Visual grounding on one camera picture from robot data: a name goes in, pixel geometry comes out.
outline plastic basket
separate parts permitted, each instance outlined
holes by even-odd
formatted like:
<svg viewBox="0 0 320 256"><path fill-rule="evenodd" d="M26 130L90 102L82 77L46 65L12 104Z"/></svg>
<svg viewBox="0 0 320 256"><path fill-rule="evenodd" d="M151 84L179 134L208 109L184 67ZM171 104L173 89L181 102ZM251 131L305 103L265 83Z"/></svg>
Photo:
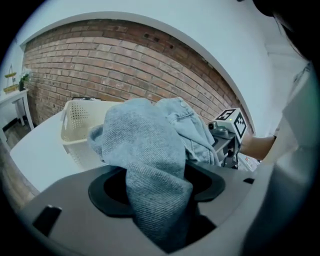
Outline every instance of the plastic basket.
<svg viewBox="0 0 320 256"><path fill-rule="evenodd" d="M70 100L62 111L61 141L65 151L82 171L103 166L99 156L90 148L89 131L102 125L107 111L121 102L101 100Z"/></svg>

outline black panel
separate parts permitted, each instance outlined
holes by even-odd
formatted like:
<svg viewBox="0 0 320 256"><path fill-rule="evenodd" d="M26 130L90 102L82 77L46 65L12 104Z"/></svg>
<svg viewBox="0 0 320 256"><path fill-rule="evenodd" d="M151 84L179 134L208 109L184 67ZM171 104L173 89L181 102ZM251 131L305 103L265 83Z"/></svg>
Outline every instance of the black panel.
<svg viewBox="0 0 320 256"><path fill-rule="evenodd" d="M32 225L47 237L56 223L61 211L61 208L48 205L43 209Z"/></svg>
<svg viewBox="0 0 320 256"><path fill-rule="evenodd" d="M134 211L126 189L127 170L117 168L96 178L89 186L91 202L109 217L132 218ZM185 165L184 177L193 185L191 198L195 202L215 199L226 187L224 179L195 163Z"/></svg>
<svg viewBox="0 0 320 256"><path fill-rule="evenodd" d="M243 182L245 182L245 183L249 183L249 184L253 184L253 183L254 183L254 181L255 181L255 179L254 179L254 178L246 178L246 179L244 179L244 180L243 180Z"/></svg>

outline light blue denim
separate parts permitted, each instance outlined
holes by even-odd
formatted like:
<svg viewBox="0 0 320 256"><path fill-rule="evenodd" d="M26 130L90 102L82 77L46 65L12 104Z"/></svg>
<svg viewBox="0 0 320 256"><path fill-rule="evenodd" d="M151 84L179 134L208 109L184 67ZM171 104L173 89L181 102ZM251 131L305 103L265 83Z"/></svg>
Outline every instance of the light blue denim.
<svg viewBox="0 0 320 256"><path fill-rule="evenodd" d="M88 136L101 160L127 170L134 221L167 253L186 245L192 217L188 203L193 186L184 178L186 156L215 161L213 138L207 138L210 133L197 116L181 98L163 99L155 106L147 99L131 99L112 107L104 124Z"/></svg>

